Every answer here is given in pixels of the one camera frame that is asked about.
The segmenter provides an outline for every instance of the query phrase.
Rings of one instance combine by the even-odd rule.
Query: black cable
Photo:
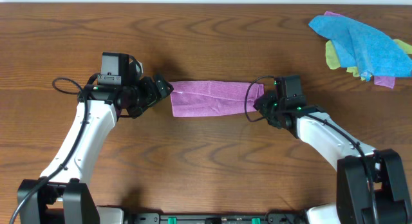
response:
[[[266,75],[266,76],[258,77],[258,78],[255,79],[252,83],[250,83],[249,87],[247,88],[246,96],[245,96],[245,116],[246,116],[247,120],[249,120],[249,122],[257,122],[257,121],[260,121],[260,120],[262,120],[262,119],[265,119],[264,117],[260,117],[260,118],[255,119],[255,120],[251,120],[251,119],[250,119],[249,115],[247,114],[247,97],[248,97],[248,95],[249,95],[249,91],[250,91],[251,87],[253,86],[253,84],[257,83],[257,82],[258,82],[259,80],[261,80],[261,79],[267,79],[267,78],[275,79],[275,77],[274,77],[274,76],[271,76],[271,75]]]
[[[69,94],[69,95],[76,95],[77,93],[74,92],[68,92],[68,91],[63,91],[59,88],[56,87],[55,83],[59,80],[66,80],[69,81],[71,83],[73,83],[74,85],[76,85],[76,87],[79,89],[80,94],[83,97],[83,101],[84,101],[84,116],[83,116],[83,121],[82,121],[82,125],[80,126],[79,129],[79,133],[77,134],[77,137],[73,143],[73,146],[70,149],[70,152],[68,153],[66,159],[64,159],[64,161],[59,165],[59,167],[52,172],[49,176],[47,176],[46,178],[43,178],[35,187],[33,187],[29,193],[23,198],[23,200],[20,202],[20,204],[17,206],[17,208],[14,210],[14,213],[12,215],[12,217],[10,218],[10,222],[9,224],[13,224],[15,219],[17,218],[17,215],[19,215],[19,212],[21,211],[21,209],[26,205],[26,203],[29,201],[29,199],[37,192],[39,191],[39,189],[41,189],[41,187],[43,187],[44,185],[46,185],[54,176],[56,176],[59,172],[61,172],[63,169],[67,169],[66,165],[69,162],[70,158],[73,156],[74,152],[76,151],[76,148],[80,142],[80,139],[82,138],[82,134],[84,132],[84,129],[86,127],[87,124],[87,120],[88,120],[88,100],[87,97],[85,96],[82,87],[75,82],[74,80],[68,79],[68,78],[64,78],[64,77],[59,77],[56,78],[55,80],[53,80],[53,82],[51,83],[53,88],[56,89],[57,91],[61,92],[61,93],[65,93],[65,94]]]
[[[248,87],[247,92],[246,92],[246,97],[245,97],[245,115],[246,115],[246,118],[249,120],[249,122],[257,122],[257,121],[262,120],[262,119],[265,118],[265,117],[261,117],[261,118],[258,118],[258,119],[256,119],[256,120],[251,120],[251,119],[249,118],[249,116],[247,115],[247,110],[246,110],[247,97],[248,97],[248,93],[249,93],[250,88],[252,87],[252,85],[253,85],[254,83],[256,83],[257,81],[259,81],[259,80],[261,80],[261,79],[263,79],[263,78],[273,78],[273,79],[275,79],[274,76],[270,76],[270,75],[262,76],[262,77],[257,78],[256,80],[254,80],[254,81],[250,84],[250,86]],[[344,133],[343,131],[341,131],[339,128],[333,126],[332,124],[328,123],[327,120],[323,120],[323,119],[318,118],[318,117],[315,117],[315,116],[313,116],[313,115],[302,114],[302,113],[297,112],[297,111],[275,111],[274,113],[271,114],[271,118],[276,118],[276,115],[278,115],[278,114],[287,114],[287,113],[289,113],[289,114],[295,114],[295,115],[296,115],[296,114],[304,115],[304,116],[309,117],[309,118],[312,118],[312,119],[314,119],[314,120],[316,120],[316,121],[318,121],[318,122],[321,122],[321,123],[324,124],[324,125],[329,126],[329,127],[332,128],[333,130],[335,130],[336,132],[338,132],[340,135],[342,135],[345,139],[347,139],[347,140],[352,144],[352,146],[354,146],[354,148],[359,152],[359,154],[360,154],[360,160],[361,160],[361,162],[362,162],[363,168],[364,168],[364,170],[365,170],[366,177],[367,177],[367,179],[368,179],[369,192],[370,192],[370,196],[371,196],[372,209],[373,209],[373,220],[374,220],[374,224],[379,224],[378,208],[377,208],[377,204],[376,204],[375,188],[374,188],[374,186],[373,186],[372,175],[371,175],[370,168],[368,167],[368,164],[366,163],[366,160],[367,160],[367,159],[366,159],[365,153],[363,152],[363,150],[362,150],[361,147],[359,146],[360,143],[359,143],[359,142],[355,143],[355,141],[353,141],[346,133]]]

